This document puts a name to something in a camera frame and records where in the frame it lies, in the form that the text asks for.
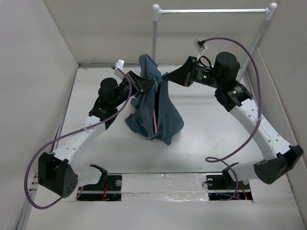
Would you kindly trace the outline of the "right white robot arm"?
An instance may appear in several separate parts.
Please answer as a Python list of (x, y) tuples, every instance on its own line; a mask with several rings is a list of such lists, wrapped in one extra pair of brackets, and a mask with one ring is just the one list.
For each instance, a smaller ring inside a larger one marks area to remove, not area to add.
[(235, 55), (221, 52), (216, 56), (213, 67), (205, 67), (196, 57), (190, 56), (180, 68), (165, 77), (184, 87), (197, 82), (215, 88), (217, 101), (241, 123), (259, 147), (263, 160), (234, 163), (231, 168), (223, 170), (221, 180), (226, 188), (251, 179), (272, 184), (289, 172), (303, 155), (299, 145), (290, 145), (265, 117), (258, 114), (252, 94), (236, 80), (239, 69)]

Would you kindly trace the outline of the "blue t shirt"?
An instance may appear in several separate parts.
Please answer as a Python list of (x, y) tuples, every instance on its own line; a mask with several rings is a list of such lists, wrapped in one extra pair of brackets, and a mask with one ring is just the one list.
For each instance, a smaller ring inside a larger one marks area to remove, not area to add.
[(148, 140), (160, 140), (170, 145), (173, 137), (184, 127), (184, 121), (169, 98), (166, 74), (161, 74), (157, 63), (148, 55), (139, 56), (141, 77), (153, 80), (148, 92), (131, 99), (135, 111), (126, 119), (133, 132)]

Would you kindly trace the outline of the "pink clothes hanger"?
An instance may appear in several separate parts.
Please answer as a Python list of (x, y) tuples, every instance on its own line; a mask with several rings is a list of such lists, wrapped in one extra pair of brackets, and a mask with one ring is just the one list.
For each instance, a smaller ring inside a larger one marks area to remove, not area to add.
[(154, 108), (153, 108), (153, 126), (154, 126), (154, 134), (157, 135), (158, 133), (158, 127), (157, 127), (157, 119), (158, 119), (158, 95), (157, 95), (157, 90), (158, 90), (158, 84), (156, 79), (154, 79), (155, 82), (155, 92), (154, 92)]

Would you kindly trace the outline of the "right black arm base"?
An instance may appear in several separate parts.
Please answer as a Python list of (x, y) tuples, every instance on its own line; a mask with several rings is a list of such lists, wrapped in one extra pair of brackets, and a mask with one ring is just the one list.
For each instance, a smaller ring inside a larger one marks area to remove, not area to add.
[(221, 172), (206, 173), (202, 187), (208, 190), (210, 201), (246, 200), (252, 201), (252, 192), (248, 180), (234, 181), (231, 170), (226, 168)]

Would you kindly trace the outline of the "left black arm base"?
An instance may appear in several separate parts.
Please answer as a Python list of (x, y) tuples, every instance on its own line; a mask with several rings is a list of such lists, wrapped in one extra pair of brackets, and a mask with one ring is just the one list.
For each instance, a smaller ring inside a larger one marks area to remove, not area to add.
[(122, 174), (109, 174), (106, 169), (91, 164), (91, 169), (98, 174), (97, 182), (87, 182), (78, 188), (78, 201), (121, 201)]

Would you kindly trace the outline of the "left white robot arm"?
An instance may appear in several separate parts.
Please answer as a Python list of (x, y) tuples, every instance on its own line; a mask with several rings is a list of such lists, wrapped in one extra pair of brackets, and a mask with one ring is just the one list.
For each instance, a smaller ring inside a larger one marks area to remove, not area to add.
[(78, 168), (77, 162), (92, 142), (114, 122), (119, 112), (117, 107), (127, 104), (132, 96), (148, 92), (155, 84), (154, 80), (144, 79), (132, 71), (116, 71), (123, 78), (122, 82), (117, 83), (114, 78), (101, 81), (98, 98), (80, 132), (73, 134), (52, 153), (43, 153), (38, 159), (39, 184), (62, 198), (89, 184), (96, 190), (105, 188), (107, 170), (96, 164)]

